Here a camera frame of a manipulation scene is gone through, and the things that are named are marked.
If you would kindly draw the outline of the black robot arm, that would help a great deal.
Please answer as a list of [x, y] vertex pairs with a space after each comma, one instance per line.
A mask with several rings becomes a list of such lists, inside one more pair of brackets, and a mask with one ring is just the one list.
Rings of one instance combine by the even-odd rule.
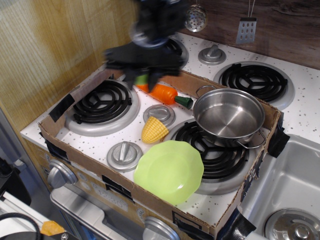
[[128, 44], [104, 51], [105, 66], [122, 70], [129, 88], [144, 72], [152, 90], [163, 76], [177, 76], [184, 60], [166, 47], [169, 36], [185, 26], [186, 0], [141, 0], [138, 19], [129, 32]]

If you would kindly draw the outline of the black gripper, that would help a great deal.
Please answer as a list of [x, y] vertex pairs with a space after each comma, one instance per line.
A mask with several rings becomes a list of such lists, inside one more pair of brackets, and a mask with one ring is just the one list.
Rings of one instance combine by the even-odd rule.
[[148, 91], [152, 92], [164, 75], [177, 76], [183, 63], [178, 55], [166, 48], [166, 43], [146, 48], [130, 42], [109, 48], [104, 51], [106, 67], [123, 70], [125, 74], [123, 81], [127, 83], [129, 90], [141, 81], [143, 76], [141, 70], [148, 70]]

